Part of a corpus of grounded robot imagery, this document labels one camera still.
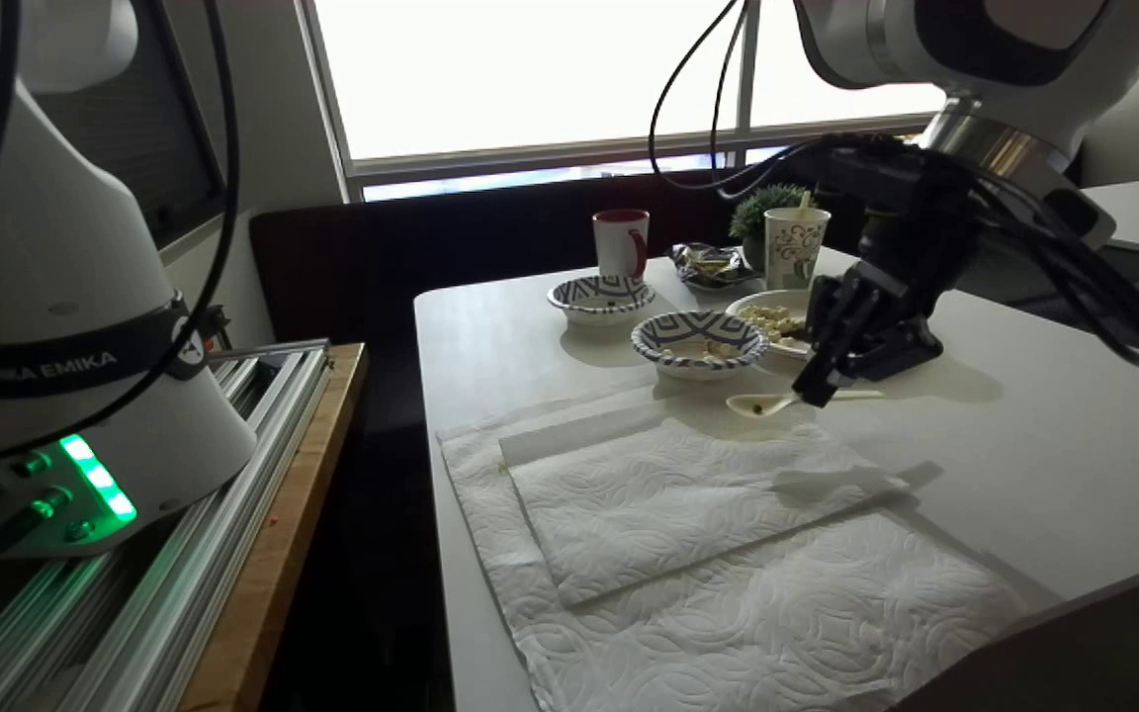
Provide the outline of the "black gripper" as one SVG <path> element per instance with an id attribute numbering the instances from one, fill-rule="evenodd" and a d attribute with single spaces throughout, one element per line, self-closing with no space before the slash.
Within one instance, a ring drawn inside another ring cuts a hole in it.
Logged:
<path id="1" fill-rule="evenodd" d="M 942 355 L 938 296 L 968 264 L 981 217 L 972 172 L 910 148 L 838 148 L 819 177 L 830 246 L 869 263 L 906 301 L 863 277 L 819 277 L 806 305 L 806 368 L 790 393 L 828 408 L 855 380 L 893 380 Z"/>

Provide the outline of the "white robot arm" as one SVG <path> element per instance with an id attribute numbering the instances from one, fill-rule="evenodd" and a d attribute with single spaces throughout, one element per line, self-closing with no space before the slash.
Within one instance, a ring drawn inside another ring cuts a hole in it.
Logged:
<path id="1" fill-rule="evenodd" d="M 810 294 L 794 396 L 828 404 L 942 351 L 938 296 L 977 242 L 1024 254 L 1071 316 L 1139 366 L 1139 288 L 1100 246 L 1113 217 L 1068 168 L 1139 80 L 1139 0 L 794 0 L 810 66 L 836 89 L 934 85 L 922 138 L 828 134 L 782 173 L 859 211 L 859 263 Z"/>

